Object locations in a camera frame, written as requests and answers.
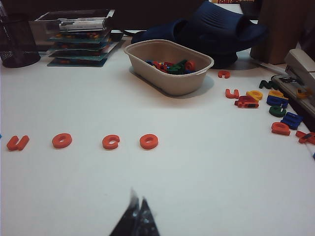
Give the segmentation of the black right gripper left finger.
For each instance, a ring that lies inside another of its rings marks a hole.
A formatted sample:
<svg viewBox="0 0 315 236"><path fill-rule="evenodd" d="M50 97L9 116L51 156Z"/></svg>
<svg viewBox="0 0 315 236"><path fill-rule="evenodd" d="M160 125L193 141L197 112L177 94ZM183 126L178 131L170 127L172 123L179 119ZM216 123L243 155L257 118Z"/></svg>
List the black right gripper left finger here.
<svg viewBox="0 0 315 236"><path fill-rule="evenodd" d="M134 189L130 191L129 204L111 232L111 236L132 236L139 213L139 198Z"/></svg>

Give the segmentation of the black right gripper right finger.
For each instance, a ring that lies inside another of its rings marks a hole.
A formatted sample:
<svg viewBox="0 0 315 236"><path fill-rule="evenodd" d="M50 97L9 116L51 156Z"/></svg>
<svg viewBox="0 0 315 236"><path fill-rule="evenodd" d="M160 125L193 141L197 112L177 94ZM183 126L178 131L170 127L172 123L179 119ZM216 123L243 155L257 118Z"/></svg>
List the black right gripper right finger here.
<svg viewBox="0 0 315 236"><path fill-rule="evenodd" d="M135 226L135 236L159 236L159 231L146 198L142 199Z"/></svg>

